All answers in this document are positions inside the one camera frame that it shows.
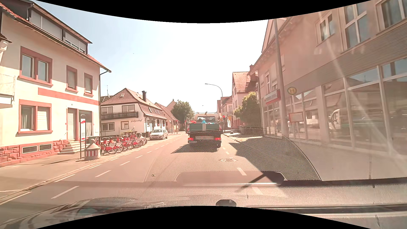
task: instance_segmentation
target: utility pole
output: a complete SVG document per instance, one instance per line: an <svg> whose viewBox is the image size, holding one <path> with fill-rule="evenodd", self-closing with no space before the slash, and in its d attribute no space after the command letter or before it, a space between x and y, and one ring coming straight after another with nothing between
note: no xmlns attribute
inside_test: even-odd
<svg viewBox="0 0 407 229"><path fill-rule="evenodd" d="M281 99L281 133L282 135L286 136L287 138L289 137L288 133L288 123L287 123L287 110L285 106L285 88L284 88L284 79L282 76L282 66L281 66L281 53L280 53L280 43L278 41L278 26L277 26L277 18L273 19L273 24L274 24L274 37L276 40L276 51L277 51L277 63L278 63L278 79L279 79L279 84L278 87L280 88L280 99Z"/></svg>

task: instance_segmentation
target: bollard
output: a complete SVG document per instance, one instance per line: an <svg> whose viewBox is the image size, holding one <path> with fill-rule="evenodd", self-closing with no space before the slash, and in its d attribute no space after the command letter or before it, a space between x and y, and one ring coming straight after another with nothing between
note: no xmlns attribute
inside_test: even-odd
<svg viewBox="0 0 407 229"><path fill-rule="evenodd" d="M95 139L89 140L90 144L85 149L85 161L99 159L101 157L101 148L95 144Z"/></svg>

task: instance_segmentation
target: sign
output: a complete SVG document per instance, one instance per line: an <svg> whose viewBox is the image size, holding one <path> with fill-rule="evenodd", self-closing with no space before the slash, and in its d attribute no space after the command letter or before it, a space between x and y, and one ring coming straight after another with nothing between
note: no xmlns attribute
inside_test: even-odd
<svg viewBox="0 0 407 229"><path fill-rule="evenodd" d="M287 89L287 92L288 92L290 95L295 95L295 94L297 94L297 89L294 88L294 87L289 87L289 88Z"/></svg>
<svg viewBox="0 0 407 229"><path fill-rule="evenodd" d="M81 119L81 141L85 140L86 119Z"/></svg>
<svg viewBox="0 0 407 229"><path fill-rule="evenodd" d="M280 100L280 90L274 90L270 92L268 95L264 96L264 101L266 104L274 103Z"/></svg>
<svg viewBox="0 0 407 229"><path fill-rule="evenodd" d="M301 112L295 112L295 113L289 113L288 114L290 123L295 123L295 122L303 122L304 121L304 116L302 115Z"/></svg>

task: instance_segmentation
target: sky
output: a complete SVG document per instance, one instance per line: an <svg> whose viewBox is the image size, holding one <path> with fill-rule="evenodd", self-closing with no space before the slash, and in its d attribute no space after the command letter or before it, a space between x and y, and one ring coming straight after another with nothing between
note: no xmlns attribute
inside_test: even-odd
<svg viewBox="0 0 407 229"><path fill-rule="evenodd" d="M92 42L88 53L109 68L101 95L123 88L147 92L153 103L189 102L216 112L221 90L232 95L232 72L260 57L267 20L219 24L120 18L34 1Z"/></svg>

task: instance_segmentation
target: drain pipe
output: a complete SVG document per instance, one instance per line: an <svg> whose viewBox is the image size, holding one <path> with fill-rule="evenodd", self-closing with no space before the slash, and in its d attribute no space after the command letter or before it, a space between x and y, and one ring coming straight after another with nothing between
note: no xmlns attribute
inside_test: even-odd
<svg viewBox="0 0 407 229"><path fill-rule="evenodd" d="M101 101L101 75L105 74L105 73L111 73L112 71L106 70L105 72L99 74L99 142L101 142L101 138L102 138L102 101Z"/></svg>

